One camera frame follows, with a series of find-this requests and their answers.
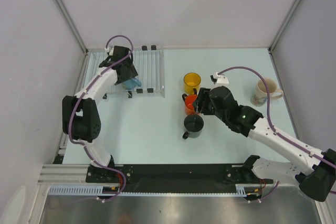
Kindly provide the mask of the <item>orange cup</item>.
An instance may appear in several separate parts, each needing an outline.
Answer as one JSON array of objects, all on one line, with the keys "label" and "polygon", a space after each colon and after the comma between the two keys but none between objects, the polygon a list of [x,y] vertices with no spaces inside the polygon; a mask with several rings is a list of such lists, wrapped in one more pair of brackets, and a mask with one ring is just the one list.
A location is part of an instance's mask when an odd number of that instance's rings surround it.
[{"label": "orange cup", "polygon": [[197,94],[182,94],[182,99],[184,101],[184,111],[186,115],[198,114],[194,107],[193,102],[197,99]]}]

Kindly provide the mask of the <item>light blue mug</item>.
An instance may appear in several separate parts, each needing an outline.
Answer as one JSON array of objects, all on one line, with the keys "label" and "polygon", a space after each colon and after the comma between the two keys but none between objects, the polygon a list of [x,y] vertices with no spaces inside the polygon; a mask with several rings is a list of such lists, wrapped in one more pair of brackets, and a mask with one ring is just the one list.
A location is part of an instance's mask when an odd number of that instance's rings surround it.
[{"label": "light blue mug", "polygon": [[142,83],[139,79],[132,78],[132,79],[129,79],[129,80],[121,83],[121,85],[125,90],[133,90],[134,88],[141,87]]}]

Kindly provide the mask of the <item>grey mug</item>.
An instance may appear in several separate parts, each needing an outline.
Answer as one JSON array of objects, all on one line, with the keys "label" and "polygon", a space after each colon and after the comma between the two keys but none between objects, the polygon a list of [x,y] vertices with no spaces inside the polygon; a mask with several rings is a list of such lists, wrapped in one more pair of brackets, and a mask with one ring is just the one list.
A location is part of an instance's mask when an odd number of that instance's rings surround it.
[{"label": "grey mug", "polygon": [[199,137],[204,127],[204,120],[197,114],[188,115],[184,119],[185,132],[182,135],[184,140]]}]

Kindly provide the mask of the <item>yellow mug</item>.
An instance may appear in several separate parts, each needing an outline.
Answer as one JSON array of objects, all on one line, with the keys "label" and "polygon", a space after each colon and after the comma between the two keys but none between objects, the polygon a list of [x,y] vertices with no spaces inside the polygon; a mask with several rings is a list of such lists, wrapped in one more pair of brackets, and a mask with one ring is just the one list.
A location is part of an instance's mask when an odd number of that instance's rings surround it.
[{"label": "yellow mug", "polygon": [[201,85],[201,76],[197,73],[190,72],[184,76],[184,91],[187,94],[194,94],[194,89],[196,92],[199,91]]}]

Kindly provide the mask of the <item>beige patterned ceramic mug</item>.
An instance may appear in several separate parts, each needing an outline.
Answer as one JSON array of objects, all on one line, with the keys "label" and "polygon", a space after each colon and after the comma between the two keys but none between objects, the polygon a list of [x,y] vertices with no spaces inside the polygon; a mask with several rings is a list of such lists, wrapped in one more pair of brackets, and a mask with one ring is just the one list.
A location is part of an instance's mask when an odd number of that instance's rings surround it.
[{"label": "beige patterned ceramic mug", "polygon": [[265,86],[262,80],[259,80],[256,84],[254,93],[251,97],[251,103],[255,106],[262,106],[267,102],[268,92],[271,100],[276,100],[283,97],[283,91],[278,89],[278,85],[273,79],[265,78],[265,83],[267,86]]}]

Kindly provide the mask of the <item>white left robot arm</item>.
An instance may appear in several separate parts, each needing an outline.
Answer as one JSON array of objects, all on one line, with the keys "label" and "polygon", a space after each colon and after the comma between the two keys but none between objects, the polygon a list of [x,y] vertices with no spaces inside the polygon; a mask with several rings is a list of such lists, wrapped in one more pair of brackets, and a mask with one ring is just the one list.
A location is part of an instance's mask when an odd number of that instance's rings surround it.
[{"label": "white left robot arm", "polygon": [[97,140],[101,131],[97,105],[111,86],[131,80],[138,73],[132,49],[115,46],[108,48],[107,53],[93,79],[75,95],[63,98],[62,130],[72,144],[83,147],[91,165],[99,167],[98,176],[110,182],[115,178],[116,169],[112,155]]}]

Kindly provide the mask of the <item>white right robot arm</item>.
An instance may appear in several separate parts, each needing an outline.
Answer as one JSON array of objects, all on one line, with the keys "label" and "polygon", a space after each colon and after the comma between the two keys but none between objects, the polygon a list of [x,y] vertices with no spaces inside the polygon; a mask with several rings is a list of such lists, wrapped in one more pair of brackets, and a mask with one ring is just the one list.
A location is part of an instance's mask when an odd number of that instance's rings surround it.
[{"label": "white right robot arm", "polygon": [[231,131],[258,141],[287,159],[269,161],[252,155],[242,169],[243,179],[272,179],[298,187],[309,198],[324,202],[335,183],[335,151],[322,151],[274,127],[257,110],[239,105],[229,88],[201,88],[193,102],[196,112],[214,115]]}]

